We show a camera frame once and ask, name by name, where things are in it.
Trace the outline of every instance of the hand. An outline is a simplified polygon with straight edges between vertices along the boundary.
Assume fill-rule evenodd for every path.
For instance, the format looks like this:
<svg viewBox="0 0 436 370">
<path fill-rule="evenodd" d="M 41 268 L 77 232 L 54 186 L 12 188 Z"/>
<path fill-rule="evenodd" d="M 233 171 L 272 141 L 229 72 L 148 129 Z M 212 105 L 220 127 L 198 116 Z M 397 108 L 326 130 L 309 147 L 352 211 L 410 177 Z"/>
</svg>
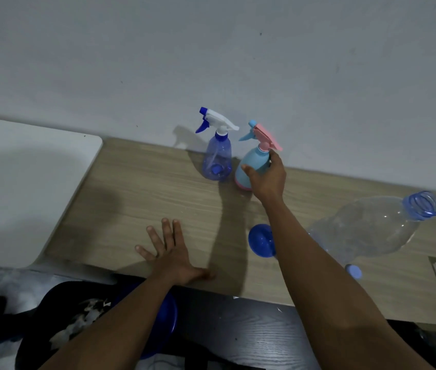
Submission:
<svg viewBox="0 0 436 370">
<path fill-rule="evenodd" d="M 251 180 L 252 192 L 263 205 L 271 201 L 283 200 L 284 182 L 286 180 L 286 171 L 280 156 L 271 149 L 269 151 L 271 166 L 264 175 L 254 170 L 251 166 L 242 165 L 242 170 Z"/>
<path fill-rule="evenodd" d="M 209 269 L 193 267 L 190 264 L 180 222 L 177 219 L 173 220 L 173 231 L 167 218 L 163 218 L 161 223 L 164 242 L 161 241 L 154 227 L 146 228 L 156 249 L 156 256 L 141 245 L 135 246 L 137 253 L 142 255 L 146 261 L 153 262 L 153 272 L 150 278 L 162 278 L 172 285 L 182 286 L 197 279 L 213 279 L 215 274 Z"/>
</svg>

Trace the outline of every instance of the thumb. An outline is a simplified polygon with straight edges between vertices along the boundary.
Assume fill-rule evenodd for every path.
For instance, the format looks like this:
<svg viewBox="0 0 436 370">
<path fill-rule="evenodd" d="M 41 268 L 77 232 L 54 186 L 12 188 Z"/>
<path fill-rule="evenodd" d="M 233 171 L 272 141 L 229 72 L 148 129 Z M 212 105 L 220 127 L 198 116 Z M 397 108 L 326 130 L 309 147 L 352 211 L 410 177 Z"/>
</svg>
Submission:
<svg viewBox="0 0 436 370">
<path fill-rule="evenodd" d="M 194 267 L 192 271 L 191 282 L 198 279 L 211 280 L 216 277 L 216 274 L 204 267 Z"/>
<path fill-rule="evenodd" d="M 258 172 L 249 165 L 242 165 L 242 170 L 244 170 L 244 173 L 246 173 L 251 182 L 254 182 L 259 177 Z"/>
</svg>

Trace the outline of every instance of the pink bottle base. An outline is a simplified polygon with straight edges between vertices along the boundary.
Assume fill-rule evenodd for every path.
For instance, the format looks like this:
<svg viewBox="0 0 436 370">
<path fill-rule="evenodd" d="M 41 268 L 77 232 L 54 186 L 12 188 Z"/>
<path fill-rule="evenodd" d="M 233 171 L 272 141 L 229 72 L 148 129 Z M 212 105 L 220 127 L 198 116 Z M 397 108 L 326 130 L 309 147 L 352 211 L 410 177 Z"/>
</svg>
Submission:
<svg viewBox="0 0 436 370">
<path fill-rule="evenodd" d="M 239 186 L 239 188 L 241 188 L 241 189 L 244 189 L 244 190 L 246 190 L 246 191 L 252 191 L 252 189 L 242 186 L 242 185 L 237 181 L 237 177 L 235 177 L 235 184 L 236 184 L 237 186 Z"/>
</svg>

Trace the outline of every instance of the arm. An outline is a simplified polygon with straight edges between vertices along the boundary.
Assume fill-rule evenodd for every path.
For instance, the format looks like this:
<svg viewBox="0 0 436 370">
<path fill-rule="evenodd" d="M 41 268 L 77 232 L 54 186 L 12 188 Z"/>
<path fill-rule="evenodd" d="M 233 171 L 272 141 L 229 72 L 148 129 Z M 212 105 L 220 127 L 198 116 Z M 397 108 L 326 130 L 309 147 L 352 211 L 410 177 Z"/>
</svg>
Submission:
<svg viewBox="0 0 436 370">
<path fill-rule="evenodd" d="M 269 217 L 276 257 L 324 370 L 422 369 L 427 364 L 389 326 L 365 290 L 305 231 L 283 202 L 286 172 L 271 151 L 263 176 L 249 166 L 254 195 Z"/>
<path fill-rule="evenodd" d="M 208 269 L 193 267 L 180 223 L 162 220 L 165 242 L 153 227 L 147 231 L 158 253 L 141 246 L 136 251 L 154 263 L 151 276 L 103 317 L 68 342 L 40 370 L 133 370 L 146 345 L 160 305 L 175 284 L 211 279 Z"/>
</svg>

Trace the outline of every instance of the person's left hand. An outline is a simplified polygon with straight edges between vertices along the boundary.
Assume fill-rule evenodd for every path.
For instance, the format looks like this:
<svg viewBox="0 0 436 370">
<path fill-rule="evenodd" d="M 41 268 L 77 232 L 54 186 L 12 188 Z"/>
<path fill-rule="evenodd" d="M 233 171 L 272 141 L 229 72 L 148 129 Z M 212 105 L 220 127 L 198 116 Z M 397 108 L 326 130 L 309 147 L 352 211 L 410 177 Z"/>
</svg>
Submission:
<svg viewBox="0 0 436 370">
<path fill-rule="evenodd" d="M 215 274 L 209 269 L 193 267 L 189 261 L 189 252 L 185 246 L 182 227 L 177 219 L 173 220 L 173 231 L 167 218 L 161 220 L 164 242 L 152 226 L 146 231 L 149 234 L 157 255 L 148 252 L 143 246 L 136 245 L 135 250 L 146 261 L 153 262 L 153 272 L 150 276 L 162 278 L 172 285 L 185 285 L 197 279 L 213 279 Z"/>
</svg>

